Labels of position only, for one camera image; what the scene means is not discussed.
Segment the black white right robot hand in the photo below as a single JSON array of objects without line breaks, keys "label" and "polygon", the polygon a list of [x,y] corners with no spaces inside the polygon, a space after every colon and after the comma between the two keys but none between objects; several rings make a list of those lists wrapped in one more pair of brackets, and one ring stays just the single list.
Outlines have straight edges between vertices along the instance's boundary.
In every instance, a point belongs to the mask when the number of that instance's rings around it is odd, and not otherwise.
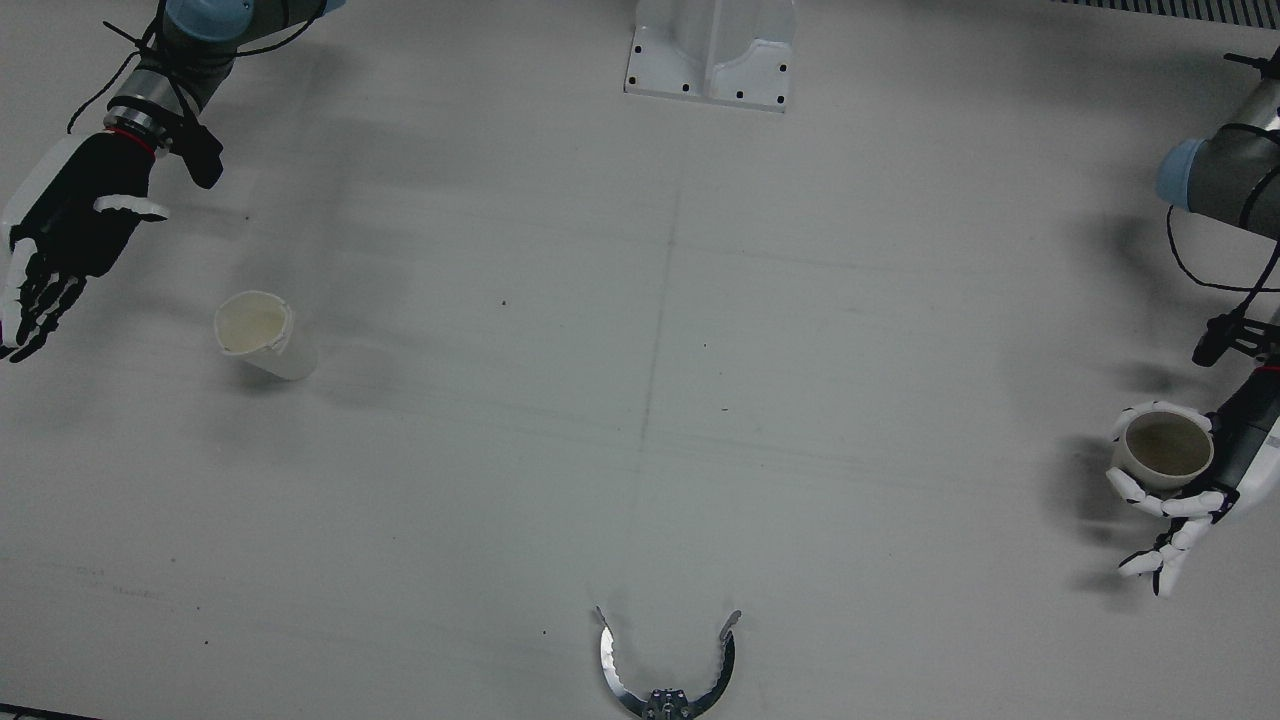
[{"label": "black white right robot hand", "polygon": [[56,141],[3,209],[3,359],[40,351],[90,278],[105,275],[143,222],[155,149],[123,131]]}]

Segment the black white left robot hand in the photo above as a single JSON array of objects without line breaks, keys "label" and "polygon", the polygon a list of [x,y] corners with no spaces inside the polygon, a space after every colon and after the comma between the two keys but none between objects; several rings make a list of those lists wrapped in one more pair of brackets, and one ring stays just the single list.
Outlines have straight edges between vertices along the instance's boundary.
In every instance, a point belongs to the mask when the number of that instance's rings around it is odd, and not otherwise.
[{"label": "black white left robot hand", "polygon": [[1152,546],[1117,565],[1172,592],[1190,551],[1219,523],[1277,488],[1277,363],[1257,366],[1217,410],[1167,401],[1124,409],[1110,432],[1106,478],[1129,507],[1167,520]]}]

